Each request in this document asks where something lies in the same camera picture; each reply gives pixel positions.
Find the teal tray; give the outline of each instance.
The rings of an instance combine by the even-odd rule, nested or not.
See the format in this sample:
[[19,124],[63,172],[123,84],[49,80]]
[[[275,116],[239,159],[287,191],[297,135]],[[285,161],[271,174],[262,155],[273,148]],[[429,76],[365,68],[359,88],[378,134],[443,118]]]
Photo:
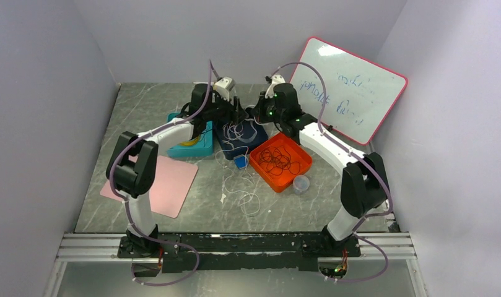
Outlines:
[[[171,121],[179,113],[170,113],[168,115],[168,121]],[[201,134],[201,138],[197,144],[189,147],[184,147],[182,145],[176,145],[168,150],[168,156],[170,158],[189,158],[189,157],[206,157],[214,153],[214,136],[212,133],[212,128],[214,123],[211,121],[206,123],[206,129]]]

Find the white wall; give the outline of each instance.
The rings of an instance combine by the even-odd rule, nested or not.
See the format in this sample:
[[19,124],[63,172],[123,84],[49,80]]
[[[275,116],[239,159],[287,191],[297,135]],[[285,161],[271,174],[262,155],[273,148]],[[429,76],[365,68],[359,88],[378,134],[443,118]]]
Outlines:
[[409,0],[377,61],[409,85],[375,138],[431,296],[501,296],[501,0]]
[[373,59],[406,0],[75,0],[120,82],[263,83],[317,35]]
[[0,0],[0,296],[41,296],[116,85],[71,0]]

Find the yellow object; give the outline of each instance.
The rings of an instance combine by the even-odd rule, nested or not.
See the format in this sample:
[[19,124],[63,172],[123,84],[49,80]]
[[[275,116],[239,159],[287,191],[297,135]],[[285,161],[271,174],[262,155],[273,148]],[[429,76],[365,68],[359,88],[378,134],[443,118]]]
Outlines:
[[197,136],[196,138],[194,138],[190,141],[181,142],[180,145],[182,145],[184,147],[191,147],[192,145],[197,144],[199,142],[200,138],[201,138],[201,136]]

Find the floor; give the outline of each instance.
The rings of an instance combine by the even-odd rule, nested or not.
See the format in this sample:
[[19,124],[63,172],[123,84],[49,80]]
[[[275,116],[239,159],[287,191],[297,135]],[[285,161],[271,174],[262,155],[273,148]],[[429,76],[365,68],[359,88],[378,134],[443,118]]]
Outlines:
[[[236,93],[243,106],[255,104],[259,92],[266,85],[240,84]],[[193,84],[123,84],[103,138],[85,201],[75,232],[122,233],[127,218],[120,202],[99,194],[105,184],[105,169],[115,147],[117,137],[124,131],[142,132],[165,123],[169,113],[176,112],[189,102]],[[266,126],[269,137],[277,133],[272,124]],[[350,143],[353,147],[369,152],[370,147]],[[221,167],[214,156],[186,158],[183,161],[199,166],[194,183],[177,218],[154,213],[160,231],[197,232],[246,232],[246,231],[320,231],[341,206],[341,177],[318,155],[308,152],[313,165],[306,174],[311,182],[309,190],[301,196],[294,194],[292,187],[275,193],[255,171],[237,170],[232,161],[224,161],[237,175],[230,178],[226,189],[255,193],[258,199],[245,204],[247,213],[238,206],[242,193],[230,194],[222,189],[223,179],[230,174]],[[253,183],[243,177],[250,174]],[[359,231],[388,231],[388,222],[383,217],[371,218]]]
[[[383,261],[355,260],[346,278],[371,275]],[[176,280],[180,274],[160,274],[147,282]],[[405,260],[392,260],[388,270],[366,283],[325,281],[318,272],[297,269],[199,271],[182,283],[166,287],[140,286],[131,281],[130,264],[69,263],[59,297],[77,296],[415,296]]]

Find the tangled white wire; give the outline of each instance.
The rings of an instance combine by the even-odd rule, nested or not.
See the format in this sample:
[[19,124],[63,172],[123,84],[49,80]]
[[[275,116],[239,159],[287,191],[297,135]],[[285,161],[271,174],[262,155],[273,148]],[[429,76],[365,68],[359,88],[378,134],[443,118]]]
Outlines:
[[230,140],[240,140],[241,137],[243,136],[243,125],[242,124],[224,124],[223,125],[223,136]]
[[[240,177],[242,179],[245,179],[247,180],[250,184],[255,184],[254,183],[254,177],[247,171],[247,168],[248,168],[248,151],[249,151],[249,147],[248,146],[241,146],[241,147],[234,147],[233,144],[227,140],[223,140],[223,142],[225,144],[228,144],[230,146],[232,146],[231,149],[229,150],[219,150],[215,155],[214,155],[214,158],[216,159],[216,162],[221,165],[221,167],[223,167],[223,169],[228,169],[231,171],[231,174],[226,177],[226,178],[223,178],[223,188],[222,188],[222,191],[223,193],[226,191],[227,193],[229,194],[236,194],[236,193],[243,193],[243,195],[241,196],[241,198],[239,198],[238,200],[238,206],[239,208],[241,209],[241,212],[243,212],[244,215],[247,215],[247,216],[252,216],[252,215],[255,215],[257,214],[260,210],[261,210],[261,200],[259,199],[259,196],[255,193],[255,192],[248,192],[248,191],[243,191],[243,190],[236,190],[236,191],[231,191],[231,190],[228,190],[227,187],[226,187],[226,182],[228,179],[230,179],[232,176],[235,176],[235,172],[234,170],[230,169],[228,166],[224,165],[224,164],[221,164],[219,163],[219,160],[217,159],[217,155],[221,152],[231,152],[232,150],[235,150],[235,149],[240,149],[240,148],[245,148],[246,147],[246,152],[245,152],[245,162],[246,162],[246,167],[245,167],[245,170],[243,171],[243,173],[240,175]],[[254,212],[246,212],[246,207],[245,207],[245,204],[247,203],[250,203],[252,201],[252,199],[256,197],[258,199],[258,209]]]

